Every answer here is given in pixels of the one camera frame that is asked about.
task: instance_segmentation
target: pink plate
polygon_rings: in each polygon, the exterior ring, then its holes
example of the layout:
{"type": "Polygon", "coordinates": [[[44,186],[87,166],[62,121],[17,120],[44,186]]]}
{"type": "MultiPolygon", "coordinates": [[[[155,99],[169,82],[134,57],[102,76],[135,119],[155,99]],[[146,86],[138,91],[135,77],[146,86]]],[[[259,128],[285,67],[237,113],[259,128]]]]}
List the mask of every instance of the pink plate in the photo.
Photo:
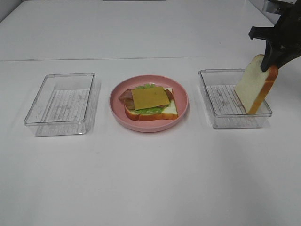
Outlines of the pink plate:
{"type": "Polygon", "coordinates": [[[158,75],[140,75],[121,82],[113,89],[110,95],[110,107],[116,120],[124,127],[139,132],[158,132],[174,126],[183,118],[188,108],[188,95],[182,85],[170,78],[158,75]],[[133,121],[126,116],[124,105],[118,100],[118,97],[126,89],[133,89],[146,83],[173,88],[174,100],[179,114],[176,120],[133,121]]]}

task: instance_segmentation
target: bread slice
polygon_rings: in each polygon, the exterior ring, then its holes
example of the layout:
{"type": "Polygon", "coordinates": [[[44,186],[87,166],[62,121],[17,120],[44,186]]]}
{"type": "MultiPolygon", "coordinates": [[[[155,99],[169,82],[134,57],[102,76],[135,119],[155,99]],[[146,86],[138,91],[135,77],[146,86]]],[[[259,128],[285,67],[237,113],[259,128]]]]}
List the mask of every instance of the bread slice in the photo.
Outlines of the bread slice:
{"type": "Polygon", "coordinates": [[[262,54],[254,57],[234,88],[247,114],[257,112],[278,75],[278,68],[275,65],[265,72],[261,70],[263,57],[262,54]]]}
{"type": "Polygon", "coordinates": [[[175,120],[176,118],[178,118],[178,111],[176,109],[174,100],[171,100],[169,106],[165,107],[161,113],[139,114],[135,112],[135,110],[128,110],[128,108],[125,105],[124,110],[127,117],[134,121],[152,121],[159,119],[175,120]]]}

